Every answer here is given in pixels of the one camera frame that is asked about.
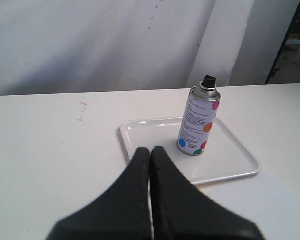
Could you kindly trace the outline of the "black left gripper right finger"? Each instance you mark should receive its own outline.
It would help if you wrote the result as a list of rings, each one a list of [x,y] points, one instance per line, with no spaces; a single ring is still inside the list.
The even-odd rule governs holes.
[[[214,202],[156,146],[150,156],[150,198],[156,240],[263,240],[257,225]]]

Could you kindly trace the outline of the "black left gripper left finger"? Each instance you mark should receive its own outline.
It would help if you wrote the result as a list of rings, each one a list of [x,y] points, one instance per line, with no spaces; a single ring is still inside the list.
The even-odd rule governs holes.
[[[101,196],[58,221],[49,240],[150,240],[150,151],[138,148],[120,177]]]

